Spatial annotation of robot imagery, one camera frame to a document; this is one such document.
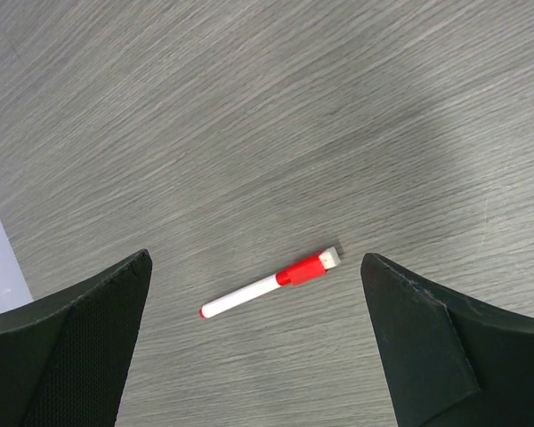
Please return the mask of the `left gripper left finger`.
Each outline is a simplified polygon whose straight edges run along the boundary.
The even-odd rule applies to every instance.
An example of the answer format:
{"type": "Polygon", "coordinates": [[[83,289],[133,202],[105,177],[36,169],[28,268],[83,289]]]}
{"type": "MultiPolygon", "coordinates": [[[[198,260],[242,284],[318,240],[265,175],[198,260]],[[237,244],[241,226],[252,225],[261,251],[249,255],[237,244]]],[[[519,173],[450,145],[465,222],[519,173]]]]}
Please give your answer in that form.
{"type": "Polygon", "coordinates": [[[0,426],[113,426],[152,272],[147,250],[0,314],[0,426]]]}

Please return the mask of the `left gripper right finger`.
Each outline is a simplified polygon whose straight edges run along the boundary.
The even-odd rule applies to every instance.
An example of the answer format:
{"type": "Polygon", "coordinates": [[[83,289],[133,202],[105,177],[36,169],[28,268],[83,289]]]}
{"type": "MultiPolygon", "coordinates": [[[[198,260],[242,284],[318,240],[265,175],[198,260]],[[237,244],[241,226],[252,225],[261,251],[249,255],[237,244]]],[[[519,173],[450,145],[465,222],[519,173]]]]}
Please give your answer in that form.
{"type": "Polygon", "coordinates": [[[399,426],[534,426],[534,318],[380,254],[360,274],[399,426]]]}

